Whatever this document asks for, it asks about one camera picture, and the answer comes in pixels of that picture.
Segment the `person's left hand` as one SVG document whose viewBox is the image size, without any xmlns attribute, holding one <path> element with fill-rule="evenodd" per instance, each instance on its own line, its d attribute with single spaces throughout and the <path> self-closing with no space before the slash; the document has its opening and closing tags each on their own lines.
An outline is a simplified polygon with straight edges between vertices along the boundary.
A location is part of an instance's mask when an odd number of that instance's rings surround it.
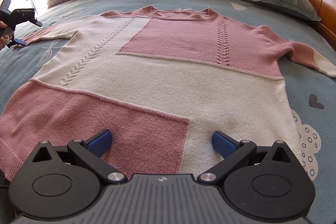
<svg viewBox="0 0 336 224">
<path fill-rule="evenodd" d="M 6 29 L 7 24 L 3 23 L 3 21 L 0 21 L 0 28 Z M 5 46 L 7 46 L 10 42 L 11 36 L 8 35 L 1 35 L 0 38 L 0 50 L 2 50 Z"/>
</svg>

